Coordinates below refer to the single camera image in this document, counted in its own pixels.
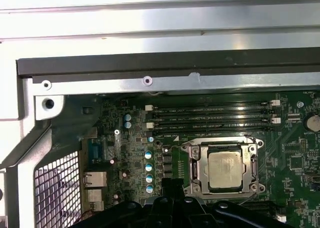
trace mesh grille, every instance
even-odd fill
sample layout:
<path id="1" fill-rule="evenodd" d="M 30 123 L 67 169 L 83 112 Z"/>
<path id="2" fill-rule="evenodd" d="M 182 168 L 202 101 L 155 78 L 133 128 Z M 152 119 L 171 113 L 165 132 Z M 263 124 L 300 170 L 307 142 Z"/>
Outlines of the mesh grille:
<path id="1" fill-rule="evenodd" d="M 34 174 L 36 228 L 69 227 L 81 215 L 78 152 Z"/>

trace cable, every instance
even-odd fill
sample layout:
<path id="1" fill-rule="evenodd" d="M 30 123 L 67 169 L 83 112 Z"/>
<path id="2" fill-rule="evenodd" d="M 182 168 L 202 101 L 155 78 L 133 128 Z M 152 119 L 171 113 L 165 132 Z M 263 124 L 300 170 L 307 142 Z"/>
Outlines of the cable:
<path id="1" fill-rule="evenodd" d="M 253 195 L 251 195 L 250 197 L 248 197 L 247 199 L 245 199 L 244 201 L 242 201 L 241 203 L 239 203 L 238 205 L 243 205 L 244 203 L 248 202 L 249 200 L 251 200 L 252 198 L 254 198 L 257 195 L 257 193 L 254 193 Z"/>
<path id="2" fill-rule="evenodd" d="M 163 94 L 163 92 L 148 92 L 151 96 L 157 96 L 159 94 Z"/>

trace electrolytic capacitor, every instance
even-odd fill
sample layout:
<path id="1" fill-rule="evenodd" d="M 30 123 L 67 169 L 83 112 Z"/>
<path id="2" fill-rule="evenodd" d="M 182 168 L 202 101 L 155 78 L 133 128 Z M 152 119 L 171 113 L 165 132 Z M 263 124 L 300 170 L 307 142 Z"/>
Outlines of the electrolytic capacitor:
<path id="1" fill-rule="evenodd" d="M 125 121 L 130 121 L 130 120 L 131 120 L 131 115 L 126 114 L 126 115 L 124 116 L 124 120 L 125 120 Z"/>
<path id="2" fill-rule="evenodd" d="M 127 178 L 130 175 L 130 170 L 126 169 L 124 172 L 122 172 L 122 177 Z"/>
<path id="3" fill-rule="evenodd" d="M 118 158 L 114 157 L 109 162 L 110 164 L 116 164 L 118 162 Z"/>
<path id="4" fill-rule="evenodd" d="M 113 198 L 114 199 L 121 199 L 121 191 L 120 190 L 116 191 L 115 194 L 113 195 Z"/>
<path id="5" fill-rule="evenodd" d="M 151 157 L 152 157 L 152 153 L 151 153 L 151 151 L 146 151 L 145 152 L 145 154 L 144 154 L 144 157 L 146 158 L 146 159 L 151 159 Z"/>
<path id="6" fill-rule="evenodd" d="M 152 183 L 152 181 L 153 181 L 152 174 L 147 174 L 146 177 L 145 177 L 145 180 L 146 180 L 147 183 Z"/>
<path id="7" fill-rule="evenodd" d="M 152 170 L 152 164 L 148 163 L 145 165 L 145 170 L 150 172 Z"/>
<path id="8" fill-rule="evenodd" d="M 126 122 L 124 123 L 124 127 L 127 128 L 127 129 L 130 129 L 131 128 L 131 123 L 130 122 Z"/>
<path id="9" fill-rule="evenodd" d="M 145 190 L 148 194 L 151 194 L 154 191 L 154 186 L 152 184 L 149 184 Z"/>

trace green circuit board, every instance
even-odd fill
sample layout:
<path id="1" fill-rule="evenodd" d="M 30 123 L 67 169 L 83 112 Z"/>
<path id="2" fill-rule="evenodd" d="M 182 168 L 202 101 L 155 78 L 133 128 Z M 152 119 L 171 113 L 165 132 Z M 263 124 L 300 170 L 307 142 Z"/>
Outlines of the green circuit board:
<path id="1" fill-rule="evenodd" d="M 279 103 L 270 105 L 274 100 Z M 319 111 L 317 91 L 106 99 L 98 139 L 91 141 L 102 146 L 102 161 L 117 161 L 108 171 L 105 206 L 120 202 L 114 199 L 116 193 L 122 200 L 143 203 L 160 194 L 163 177 L 183 178 L 187 186 L 189 155 L 179 147 L 188 140 L 252 136 L 264 141 L 258 150 L 258 174 L 266 187 L 252 202 L 271 200 L 282 206 L 294 227 L 320 227 L 320 191 L 305 176 L 320 169 L 320 133 L 306 128 L 306 117 Z M 273 118 L 280 122 L 270 122 Z"/>

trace motherboard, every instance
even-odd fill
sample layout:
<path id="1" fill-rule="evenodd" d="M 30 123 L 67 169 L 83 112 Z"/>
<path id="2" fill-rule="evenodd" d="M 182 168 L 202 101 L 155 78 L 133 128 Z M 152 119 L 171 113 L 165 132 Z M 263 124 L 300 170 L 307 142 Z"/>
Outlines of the motherboard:
<path id="1" fill-rule="evenodd" d="M 88 140 L 108 208 L 160 195 L 164 177 L 294 227 L 320 226 L 320 93 L 131 94 L 106 98 Z"/>

